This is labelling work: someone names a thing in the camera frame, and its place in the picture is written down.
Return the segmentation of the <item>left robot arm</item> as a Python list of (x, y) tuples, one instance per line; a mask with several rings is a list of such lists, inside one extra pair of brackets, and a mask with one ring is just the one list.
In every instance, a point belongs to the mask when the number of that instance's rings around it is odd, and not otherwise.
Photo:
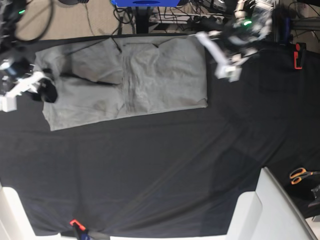
[(272, 31), (273, 0), (239, 0), (234, 17), (221, 31), (201, 31), (197, 40), (207, 49), (216, 63), (215, 76), (238, 81), (242, 65), (258, 53), (256, 44)]

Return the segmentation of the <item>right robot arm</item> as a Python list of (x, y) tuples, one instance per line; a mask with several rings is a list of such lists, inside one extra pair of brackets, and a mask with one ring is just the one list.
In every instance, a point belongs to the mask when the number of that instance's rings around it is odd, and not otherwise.
[(34, 101), (47, 103), (54, 103), (58, 98), (52, 73), (25, 57), (26, 47), (47, 33), (54, 16), (54, 1), (49, 1), (49, 18), (41, 34), (22, 40), (16, 36), (17, 24), (29, 4), (26, 0), (0, 2), (0, 110), (5, 113), (17, 110), (17, 97), (25, 93)]

